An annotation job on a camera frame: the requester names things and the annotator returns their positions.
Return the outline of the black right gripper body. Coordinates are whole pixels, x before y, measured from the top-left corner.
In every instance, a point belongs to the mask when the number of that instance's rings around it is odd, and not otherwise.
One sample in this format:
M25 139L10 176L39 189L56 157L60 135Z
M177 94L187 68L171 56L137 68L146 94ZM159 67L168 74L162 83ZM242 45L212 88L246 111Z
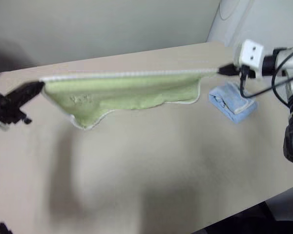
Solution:
M248 65L241 65L238 66L234 64L235 70L239 73L239 75L245 79L255 79L256 73L254 70L251 69Z

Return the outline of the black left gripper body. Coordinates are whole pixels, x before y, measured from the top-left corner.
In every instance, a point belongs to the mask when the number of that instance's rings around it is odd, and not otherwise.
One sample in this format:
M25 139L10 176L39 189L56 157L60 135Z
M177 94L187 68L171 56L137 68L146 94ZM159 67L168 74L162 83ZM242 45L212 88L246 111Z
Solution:
M30 124L32 120L20 108L16 108L11 100L0 93L0 122L9 125L23 121L25 124Z

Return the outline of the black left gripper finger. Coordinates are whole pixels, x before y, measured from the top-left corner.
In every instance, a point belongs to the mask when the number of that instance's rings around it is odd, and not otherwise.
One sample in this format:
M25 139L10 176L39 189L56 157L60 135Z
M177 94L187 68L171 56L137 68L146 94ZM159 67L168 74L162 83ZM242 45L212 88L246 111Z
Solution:
M41 92L42 88L43 86L20 87L10 93L11 102L16 108L20 108L37 96Z
M37 96L44 87L44 82L26 82L6 95L9 100L31 100Z

